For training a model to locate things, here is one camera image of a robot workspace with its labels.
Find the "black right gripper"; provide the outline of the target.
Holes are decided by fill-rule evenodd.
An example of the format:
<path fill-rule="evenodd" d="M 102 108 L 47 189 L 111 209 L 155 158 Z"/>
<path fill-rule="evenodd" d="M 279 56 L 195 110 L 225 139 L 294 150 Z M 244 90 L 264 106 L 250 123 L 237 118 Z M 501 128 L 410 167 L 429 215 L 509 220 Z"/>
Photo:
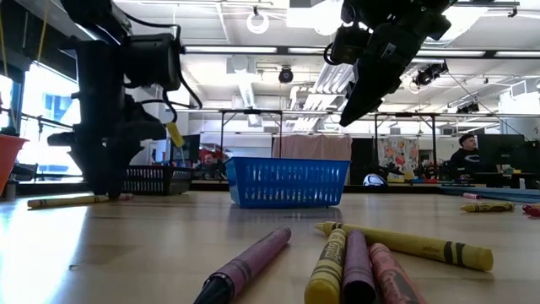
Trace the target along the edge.
<path fill-rule="evenodd" d="M 439 40 L 451 27 L 445 16 L 407 17 L 361 22 L 373 30 L 364 53 L 354 65 L 354 81 L 346 87 L 347 104 L 339 124 L 347 127 L 373 111 L 382 98 L 397 90 L 401 76 L 429 37 Z"/>

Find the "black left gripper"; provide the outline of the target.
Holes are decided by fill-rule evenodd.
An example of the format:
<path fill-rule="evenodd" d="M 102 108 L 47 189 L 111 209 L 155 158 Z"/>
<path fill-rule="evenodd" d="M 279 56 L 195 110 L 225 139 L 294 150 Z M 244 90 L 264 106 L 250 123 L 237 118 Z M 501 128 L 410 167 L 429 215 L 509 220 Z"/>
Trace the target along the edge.
<path fill-rule="evenodd" d="M 166 138 L 165 126 L 126 95 L 118 47 L 81 41 L 73 49 L 79 90 L 72 97 L 79 101 L 80 123 L 71 133 L 49 136 L 47 143 L 72 145 L 69 155 L 90 190 L 118 198 L 132 158 L 143 150 L 139 141 Z"/>

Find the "yellow crayon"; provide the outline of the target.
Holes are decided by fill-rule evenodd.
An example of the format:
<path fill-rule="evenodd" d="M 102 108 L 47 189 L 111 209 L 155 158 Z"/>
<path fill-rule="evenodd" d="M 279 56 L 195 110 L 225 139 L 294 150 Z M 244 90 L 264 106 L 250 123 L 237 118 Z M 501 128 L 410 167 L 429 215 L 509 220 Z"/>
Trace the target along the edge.
<path fill-rule="evenodd" d="M 80 205 L 80 204 L 97 204 L 108 201 L 107 196 L 83 196 L 76 198 L 42 198 L 33 199 L 27 202 L 29 209 L 47 209 L 62 206 Z"/>
<path fill-rule="evenodd" d="M 346 241 L 347 234 L 341 229 L 327 238 L 305 287 L 305 304 L 340 304 Z"/>
<path fill-rule="evenodd" d="M 467 213 L 483 213 L 483 212 L 506 212 L 513 211 L 516 205 L 509 202 L 502 203 L 480 203 L 480 204 L 465 204 L 460 207 L 461 211 Z"/>
<path fill-rule="evenodd" d="M 494 265 L 494 257 L 490 249 L 467 245 L 462 242 L 415 236 L 333 221 L 317 223 L 315 228 L 327 236 L 335 229 L 342 229 L 347 233 L 361 231 L 369 245 L 381 243 L 392 251 L 432 259 L 462 268 L 490 271 Z"/>

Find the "purple crayon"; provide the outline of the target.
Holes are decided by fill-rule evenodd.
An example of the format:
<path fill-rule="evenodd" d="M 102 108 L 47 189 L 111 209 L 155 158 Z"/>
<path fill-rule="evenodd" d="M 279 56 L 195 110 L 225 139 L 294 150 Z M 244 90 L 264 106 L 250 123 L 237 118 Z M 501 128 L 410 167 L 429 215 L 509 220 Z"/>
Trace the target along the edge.
<path fill-rule="evenodd" d="M 193 304 L 230 304 L 288 244 L 291 230 L 279 227 L 210 274 Z"/>
<path fill-rule="evenodd" d="M 343 271 L 343 304 L 373 304 L 376 299 L 374 276 L 365 236 L 350 231 Z"/>

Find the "black plastic basket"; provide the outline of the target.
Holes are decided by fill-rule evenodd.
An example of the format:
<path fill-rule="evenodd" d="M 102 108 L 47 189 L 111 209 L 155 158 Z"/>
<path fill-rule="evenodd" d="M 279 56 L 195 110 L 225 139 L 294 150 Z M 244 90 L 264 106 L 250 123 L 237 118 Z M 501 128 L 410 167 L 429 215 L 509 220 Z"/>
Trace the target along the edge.
<path fill-rule="evenodd" d="M 122 191 L 138 195 L 172 196 L 185 193 L 193 170 L 175 166 L 129 166 Z"/>

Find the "floral cloth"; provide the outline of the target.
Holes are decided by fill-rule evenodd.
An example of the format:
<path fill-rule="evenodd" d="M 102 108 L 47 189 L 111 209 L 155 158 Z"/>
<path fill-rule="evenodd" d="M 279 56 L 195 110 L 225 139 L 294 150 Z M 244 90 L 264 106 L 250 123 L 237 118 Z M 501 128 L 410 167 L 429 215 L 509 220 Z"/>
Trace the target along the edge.
<path fill-rule="evenodd" d="M 377 157 L 380 166 L 394 168 L 402 173 L 391 173 L 391 179 L 414 179 L 419 167 L 419 141 L 405 137 L 379 138 Z"/>

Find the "pink curtain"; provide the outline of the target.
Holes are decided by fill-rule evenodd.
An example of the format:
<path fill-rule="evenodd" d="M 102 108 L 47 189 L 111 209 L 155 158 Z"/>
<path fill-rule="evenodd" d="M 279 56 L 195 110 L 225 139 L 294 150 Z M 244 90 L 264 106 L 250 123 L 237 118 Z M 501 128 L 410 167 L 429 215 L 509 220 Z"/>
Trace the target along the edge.
<path fill-rule="evenodd" d="M 349 136 L 289 135 L 274 139 L 273 157 L 313 160 L 351 160 Z"/>

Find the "yellow tape tag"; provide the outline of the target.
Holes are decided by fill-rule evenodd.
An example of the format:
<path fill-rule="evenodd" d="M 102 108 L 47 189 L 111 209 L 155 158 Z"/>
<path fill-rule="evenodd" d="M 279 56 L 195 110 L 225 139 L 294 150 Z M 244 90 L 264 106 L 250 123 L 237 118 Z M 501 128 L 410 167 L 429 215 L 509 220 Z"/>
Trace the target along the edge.
<path fill-rule="evenodd" d="M 174 144 L 174 146 L 176 148 L 181 148 L 182 145 L 184 144 L 184 139 L 183 139 L 177 125 L 174 122 L 167 122 L 165 124 L 165 127 L 166 127 L 167 131 L 170 134 L 170 138 L 171 138 L 171 141 Z"/>

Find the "black monitor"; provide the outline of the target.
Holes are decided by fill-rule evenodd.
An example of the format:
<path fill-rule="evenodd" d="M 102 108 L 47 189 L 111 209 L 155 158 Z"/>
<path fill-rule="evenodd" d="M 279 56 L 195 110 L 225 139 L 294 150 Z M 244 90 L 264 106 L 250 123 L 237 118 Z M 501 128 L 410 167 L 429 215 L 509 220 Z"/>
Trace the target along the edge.
<path fill-rule="evenodd" d="M 201 136 L 199 134 L 186 135 L 183 137 L 183 145 L 181 147 L 177 147 L 174 142 L 171 142 L 170 160 L 197 162 L 199 160 L 200 139 Z"/>
<path fill-rule="evenodd" d="M 521 148 L 525 137 L 518 134 L 480 134 L 478 135 L 478 155 L 481 166 L 495 172 L 497 166 L 509 166 L 521 170 Z"/>

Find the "black and white ball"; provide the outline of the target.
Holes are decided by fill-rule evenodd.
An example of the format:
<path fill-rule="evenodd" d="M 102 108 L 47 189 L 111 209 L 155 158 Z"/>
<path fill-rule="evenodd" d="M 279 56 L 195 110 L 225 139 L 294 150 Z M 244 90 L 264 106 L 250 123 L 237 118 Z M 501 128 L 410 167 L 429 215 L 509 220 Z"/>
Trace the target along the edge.
<path fill-rule="evenodd" d="M 379 176 L 375 173 L 370 173 L 364 177 L 363 186 L 364 187 L 386 187 L 387 182 L 382 176 Z"/>

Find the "orange plastic basket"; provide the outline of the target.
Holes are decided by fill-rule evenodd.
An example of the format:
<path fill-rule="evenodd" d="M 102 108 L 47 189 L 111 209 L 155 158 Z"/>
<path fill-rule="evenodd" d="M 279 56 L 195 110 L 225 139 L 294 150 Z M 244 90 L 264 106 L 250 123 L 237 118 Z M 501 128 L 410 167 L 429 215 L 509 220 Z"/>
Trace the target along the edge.
<path fill-rule="evenodd" d="M 17 155 L 27 139 L 0 134 L 0 196 L 14 167 Z"/>

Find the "blue plastic basket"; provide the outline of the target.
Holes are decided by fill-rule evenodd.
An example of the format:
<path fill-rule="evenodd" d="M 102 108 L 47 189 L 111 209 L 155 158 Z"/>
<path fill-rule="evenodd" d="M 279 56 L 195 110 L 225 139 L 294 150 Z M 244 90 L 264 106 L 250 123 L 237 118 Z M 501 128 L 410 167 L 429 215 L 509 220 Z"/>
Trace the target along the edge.
<path fill-rule="evenodd" d="M 243 209 L 336 206 L 348 160 L 232 157 L 225 161 L 231 199 Z"/>

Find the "black folding table frame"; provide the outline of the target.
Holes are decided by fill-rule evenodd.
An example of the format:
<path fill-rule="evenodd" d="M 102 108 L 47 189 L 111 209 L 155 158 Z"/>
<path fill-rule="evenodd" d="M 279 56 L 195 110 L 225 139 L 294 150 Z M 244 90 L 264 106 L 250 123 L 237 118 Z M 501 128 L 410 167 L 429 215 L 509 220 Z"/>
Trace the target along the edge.
<path fill-rule="evenodd" d="M 378 122 L 378 117 L 395 117 L 395 118 L 412 118 L 412 117 L 419 117 L 421 121 L 423 121 L 427 126 L 431 128 L 432 132 L 432 153 L 433 153 L 433 165 L 438 165 L 437 160 L 437 148 L 436 148 L 436 120 L 435 118 L 438 116 L 437 113 L 428 112 L 428 113 L 421 113 L 421 112 L 411 112 L 411 111 L 404 111 L 404 112 L 376 112 L 373 114 L 374 116 L 374 122 L 375 122 L 375 140 L 379 138 L 378 135 L 378 127 L 382 124 L 382 122 Z"/>
<path fill-rule="evenodd" d="M 279 137 L 279 143 L 282 143 L 282 137 L 283 137 L 283 123 L 284 123 L 284 112 L 282 110 L 264 110 L 264 109 L 255 109 L 255 108 L 246 108 L 246 109 L 220 109 L 219 113 L 221 115 L 221 122 L 220 122 L 220 143 L 219 143 L 219 150 L 221 151 L 222 155 L 225 155 L 224 152 L 224 127 L 227 125 L 229 121 L 225 120 L 225 116 L 229 113 L 232 114 L 230 118 L 235 117 L 237 114 L 243 114 L 243 115 L 257 115 L 257 116 L 268 116 L 274 120 L 276 125 L 278 126 L 278 137 Z"/>

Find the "black ceiling light rail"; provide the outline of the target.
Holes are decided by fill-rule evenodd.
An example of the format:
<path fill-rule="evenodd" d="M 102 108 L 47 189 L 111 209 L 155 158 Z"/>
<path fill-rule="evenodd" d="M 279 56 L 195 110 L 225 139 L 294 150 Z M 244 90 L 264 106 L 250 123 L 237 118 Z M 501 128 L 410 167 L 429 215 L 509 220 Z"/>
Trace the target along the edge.
<path fill-rule="evenodd" d="M 187 45 L 186 54 L 261 54 L 277 56 L 321 56 L 324 46 L 233 46 L 233 45 Z M 463 59 L 538 59 L 539 50 L 466 50 L 455 48 L 421 49 L 418 57 Z"/>

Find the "black aluminium table frame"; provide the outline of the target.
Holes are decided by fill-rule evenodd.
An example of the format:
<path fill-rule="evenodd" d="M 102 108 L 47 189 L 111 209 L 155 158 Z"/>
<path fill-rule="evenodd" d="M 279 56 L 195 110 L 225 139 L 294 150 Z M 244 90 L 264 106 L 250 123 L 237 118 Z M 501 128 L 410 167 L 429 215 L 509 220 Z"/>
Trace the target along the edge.
<path fill-rule="evenodd" d="M 20 182 L 15 186 L 18 196 L 53 195 L 62 193 L 86 193 L 85 182 Z M 540 190 L 495 187 L 451 187 L 434 183 L 397 183 L 387 187 L 345 186 L 344 193 L 387 193 L 387 194 L 444 194 L 462 196 L 473 193 L 481 198 L 510 200 L 513 202 L 540 204 Z"/>

